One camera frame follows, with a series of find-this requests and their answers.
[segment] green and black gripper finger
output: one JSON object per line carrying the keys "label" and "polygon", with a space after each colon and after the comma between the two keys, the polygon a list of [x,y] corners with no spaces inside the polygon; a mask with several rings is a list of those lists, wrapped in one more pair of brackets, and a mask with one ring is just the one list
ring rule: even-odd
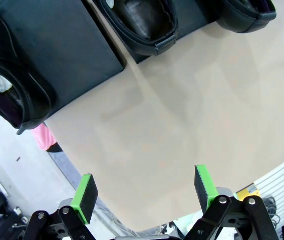
{"label": "green and black gripper finger", "polygon": [[205,165],[195,166],[194,185],[202,212],[205,213],[213,200],[218,196],[213,180]]}
{"label": "green and black gripper finger", "polygon": [[93,175],[83,175],[71,202],[71,207],[84,224],[89,224],[96,203],[98,191]]}

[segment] beige table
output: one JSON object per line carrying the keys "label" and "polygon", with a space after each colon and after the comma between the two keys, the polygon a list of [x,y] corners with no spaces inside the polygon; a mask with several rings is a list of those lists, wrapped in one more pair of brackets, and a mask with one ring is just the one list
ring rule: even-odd
{"label": "beige table", "polygon": [[284,0],[257,32],[216,23],[126,69],[48,121],[80,173],[136,231],[198,211],[194,165],[239,190],[284,161]]}

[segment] black leather shoe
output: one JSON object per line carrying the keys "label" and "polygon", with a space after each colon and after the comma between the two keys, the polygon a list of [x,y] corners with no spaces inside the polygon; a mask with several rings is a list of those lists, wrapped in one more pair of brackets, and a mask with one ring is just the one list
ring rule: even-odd
{"label": "black leather shoe", "polygon": [[0,75],[13,86],[0,93],[0,115],[21,134],[40,125],[55,97],[50,86],[18,58],[9,29],[0,19]]}
{"label": "black leather shoe", "polygon": [[210,0],[218,24],[235,33],[250,33],[264,28],[276,18],[271,0]]}
{"label": "black leather shoe", "polygon": [[172,0],[94,0],[122,41],[134,52],[159,55],[176,42],[177,15]]}

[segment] pink cloth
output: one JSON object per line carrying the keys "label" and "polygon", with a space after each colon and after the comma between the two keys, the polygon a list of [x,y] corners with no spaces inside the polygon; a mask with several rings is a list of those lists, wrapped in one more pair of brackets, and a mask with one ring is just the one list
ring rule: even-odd
{"label": "pink cloth", "polygon": [[45,151],[57,142],[51,131],[43,123],[31,131],[38,146]]}

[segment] screw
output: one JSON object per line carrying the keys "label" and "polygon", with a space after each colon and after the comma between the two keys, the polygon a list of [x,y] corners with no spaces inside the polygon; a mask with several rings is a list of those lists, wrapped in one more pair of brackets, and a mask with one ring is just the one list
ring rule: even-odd
{"label": "screw", "polygon": [[44,214],[43,212],[40,212],[40,213],[38,214],[38,218],[39,218],[39,219],[42,219],[44,216],[45,216],[45,214]]}
{"label": "screw", "polygon": [[68,209],[68,207],[63,208],[63,214],[65,214],[65,215],[66,215],[66,214],[68,214],[68,213],[69,213],[69,211],[70,211],[70,210]]}
{"label": "screw", "polygon": [[254,205],[255,204],[255,200],[253,198],[249,198],[248,199],[248,203],[251,204],[251,205]]}
{"label": "screw", "polygon": [[220,202],[220,204],[225,204],[227,201],[226,201],[226,198],[225,197],[220,197],[219,199],[218,199],[218,201]]}
{"label": "screw", "polygon": [[197,235],[200,235],[200,236],[202,236],[202,234],[204,233],[204,231],[203,230],[198,230],[197,231]]}

